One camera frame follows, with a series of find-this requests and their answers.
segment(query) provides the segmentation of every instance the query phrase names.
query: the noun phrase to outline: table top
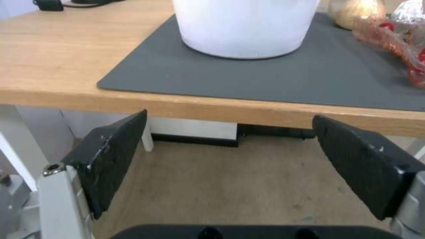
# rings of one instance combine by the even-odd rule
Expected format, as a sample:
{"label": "table top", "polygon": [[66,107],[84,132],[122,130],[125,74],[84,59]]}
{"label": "table top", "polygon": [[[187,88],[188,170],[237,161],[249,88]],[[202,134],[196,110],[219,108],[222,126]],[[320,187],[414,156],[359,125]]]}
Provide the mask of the table top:
{"label": "table top", "polygon": [[425,137],[425,112],[107,91],[96,83],[173,14],[170,0],[36,11],[0,22],[0,103],[310,128],[324,114]]}

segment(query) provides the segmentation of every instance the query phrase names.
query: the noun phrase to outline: white bowl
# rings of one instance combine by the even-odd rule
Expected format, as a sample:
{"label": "white bowl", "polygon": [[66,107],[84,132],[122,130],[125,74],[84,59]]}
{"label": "white bowl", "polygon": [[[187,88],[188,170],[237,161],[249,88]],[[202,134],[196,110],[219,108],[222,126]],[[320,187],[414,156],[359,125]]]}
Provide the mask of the white bowl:
{"label": "white bowl", "polygon": [[183,41],[206,54],[258,59],[300,47],[320,0],[173,0]]}

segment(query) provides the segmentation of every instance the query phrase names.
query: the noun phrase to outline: gray mat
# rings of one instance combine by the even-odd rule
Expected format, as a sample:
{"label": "gray mat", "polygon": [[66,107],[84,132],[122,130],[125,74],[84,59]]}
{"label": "gray mat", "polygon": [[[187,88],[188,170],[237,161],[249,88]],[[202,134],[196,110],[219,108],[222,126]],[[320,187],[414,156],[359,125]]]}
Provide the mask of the gray mat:
{"label": "gray mat", "polygon": [[187,47],[167,20],[101,81],[110,90],[425,111],[391,53],[356,41],[316,14],[302,46],[283,57],[230,60]]}

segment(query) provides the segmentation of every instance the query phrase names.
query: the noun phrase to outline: table leg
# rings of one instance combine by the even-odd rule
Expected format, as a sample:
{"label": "table leg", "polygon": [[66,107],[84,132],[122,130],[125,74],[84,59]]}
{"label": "table leg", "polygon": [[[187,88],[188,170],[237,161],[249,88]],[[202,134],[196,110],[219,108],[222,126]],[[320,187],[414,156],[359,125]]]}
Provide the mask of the table leg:
{"label": "table leg", "polygon": [[46,157],[12,105],[0,105],[0,150],[32,191],[48,164]]}
{"label": "table leg", "polygon": [[151,152],[153,150],[153,140],[152,135],[150,133],[150,124],[149,118],[146,121],[146,126],[144,127],[143,135],[142,135],[142,143],[144,146],[144,150],[147,152]]}
{"label": "table leg", "polygon": [[406,151],[416,159],[423,158],[425,156],[425,138],[415,139]]}

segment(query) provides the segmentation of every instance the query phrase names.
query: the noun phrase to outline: beige carpet floor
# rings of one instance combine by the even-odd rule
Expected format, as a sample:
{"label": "beige carpet floor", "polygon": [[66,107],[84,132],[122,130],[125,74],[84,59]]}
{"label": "beige carpet floor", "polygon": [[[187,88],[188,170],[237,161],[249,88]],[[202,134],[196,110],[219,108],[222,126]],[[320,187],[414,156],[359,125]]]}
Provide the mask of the beige carpet floor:
{"label": "beige carpet floor", "polygon": [[247,137],[238,148],[156,142],[139,148],[96,238],[139,224],[324,224],[379,222],[315,139]]}

